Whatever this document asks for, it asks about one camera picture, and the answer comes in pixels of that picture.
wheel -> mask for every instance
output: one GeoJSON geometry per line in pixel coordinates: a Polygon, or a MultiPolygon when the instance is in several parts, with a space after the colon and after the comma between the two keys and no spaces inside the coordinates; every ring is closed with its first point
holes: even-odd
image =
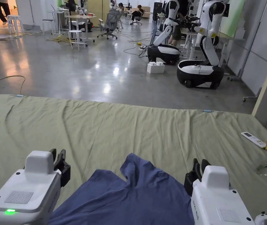
{"type": "Polygon", "coordinates": [[[219,87],[219,85],[220,85],[220,83],[212,83],[209,88],[216,90],[219,87]]]}
{"type": "Polygon", "coordinates": [[[184,84],[187,88],[191,88],[193,83],[191,80],[186,80],[186,83],[184,84]]]}

speaker grille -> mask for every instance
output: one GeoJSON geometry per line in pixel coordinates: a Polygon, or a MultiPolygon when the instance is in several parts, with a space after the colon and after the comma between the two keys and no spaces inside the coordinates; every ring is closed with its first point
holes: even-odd
{"type": "Polygon", "coordinates": [[[224,222],[241,223],[237,213],[230,209],[217,209],[220,220],[224,222]]]}
{"type": "Polygon", "coordinates": [[[34,193],[31,191],[13,190],[5,200],[5,203],[27,204],[34,193]]]}

doorway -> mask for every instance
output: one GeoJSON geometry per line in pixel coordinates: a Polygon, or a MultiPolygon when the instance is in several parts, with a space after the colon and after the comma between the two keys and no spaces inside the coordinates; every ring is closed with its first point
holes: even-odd
{"type": "MultiPolygon", "coordinates": [[[[17,4],[16,4],[16,0],[8,0],[8,6],[9,6],[9,10],[10,10],[10,14],[11,15],[18,15],[18,8],[17,8],[17,4]]],[[[1,11],[3,13],[4,16],[6,16],[4,9],[1,7],[1,11]]],[[[0,19],[0,28],[4,28],[7,29],[8,24],[3,25],[3,22],[0,19]]]]}

mesh chair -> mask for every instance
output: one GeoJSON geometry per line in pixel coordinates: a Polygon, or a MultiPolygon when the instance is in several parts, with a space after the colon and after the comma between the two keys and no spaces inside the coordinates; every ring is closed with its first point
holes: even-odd
{"type": "Polygon", "coordinates": [[[143,17],[143,14],[144,13],[141,13],[141,17],[135,17],[134,19],[135,19],[135,21],[132,23],[132,25],[134,24],[134,23],[136,23],[137,25],[142,25],[142,23],[140,22],[140,20],[142,20],[142,17],[143,17]]]}
{"type": "Polygon", "coordinates": [[[109,13],[107,14],[107,20],[105,23],[101,23],[101,22],[103,22],[103,20],[98,19],[100,29],[106,30],[106,33],[100,34],[97,37],[106,35],[107,39],[109,39],[109,36],[112,36],[112,37],[115,37],[116,39],[118,39],[117,36],[113,35],[112,33],[114,32],[114,30],[117,27],[119,14],[120,14],[119,11],[110,10],[109,13]]]}

black pants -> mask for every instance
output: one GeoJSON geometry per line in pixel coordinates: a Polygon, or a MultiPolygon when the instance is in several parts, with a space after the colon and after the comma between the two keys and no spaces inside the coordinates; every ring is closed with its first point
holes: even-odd
{"type": "Polygon", "coordinates": [[[4,9],[4,12],[5,12],[6,16],[11,14],[10,13],[10,9],[9,9],[7,3],[0,2],[0,19],[1,19],[2,22],[6,22],[7,20],[6,20],[5,16],[2,13],[1,7],[4,9]]]}
{"type": "Polygon", "coordinates": [[[134,21],[134,18],[135,17],[141,17],[141,13],[138,12],[138,11],[134,11],[132,14],[131,14],[131,20],[134,21]]]}

